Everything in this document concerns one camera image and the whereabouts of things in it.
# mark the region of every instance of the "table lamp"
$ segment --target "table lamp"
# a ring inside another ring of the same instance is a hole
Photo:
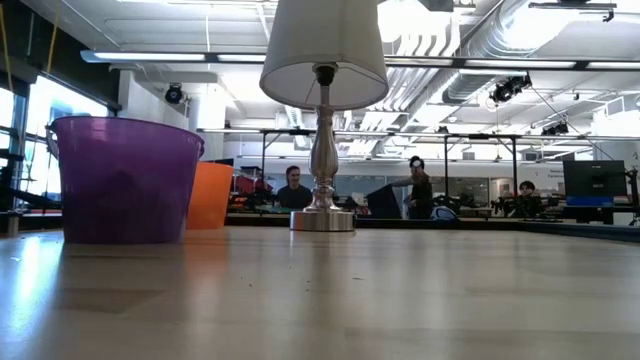
[[[353,231],[354,215],[332,198],[338,172],[333,113],[362,109],[389,92],[377,2],[280,0],[260,87],[280,103],[318,114],[309,158],[313,202],[291,214],[291,229]]]

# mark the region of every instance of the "silver lamp base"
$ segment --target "silver lamp base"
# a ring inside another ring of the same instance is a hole
[[[355,216],[344,211],[294,211],[291,230],[318,232],[348,232],[355,230]]]

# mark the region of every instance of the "bucket handle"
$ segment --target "bucket handle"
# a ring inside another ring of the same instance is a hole
[[[59,160],[60,150],[58,149],[58,142],[56,140],[53,140],[54,131],[51,125],[47,125],[44,128],[47,132],[47,148],[49,149],[51,155],[53,155],[56,160]]]

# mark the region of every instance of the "blue object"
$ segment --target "blue object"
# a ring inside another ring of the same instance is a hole
[[[567,205],[613,207],[613,196],[567,196]]]
[[[458,215],[446,206],[436,206],[431,212],[431,220],[456,221],[458,220]]]

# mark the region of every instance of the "computer monitor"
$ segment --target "computer monitor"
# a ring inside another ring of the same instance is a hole
[[[627,196],[624,161],[564,161],[567,197]]]
[[[385,186],[367,195],[371,217],[375,219],[402,219],[396,196],[391,186]]]
[[[214,163],[216,164],[222,164],[222,165],[229,165],[231,167],[233,167],[234,164],[234,159],[219,159],[219,160],[214,160]]]

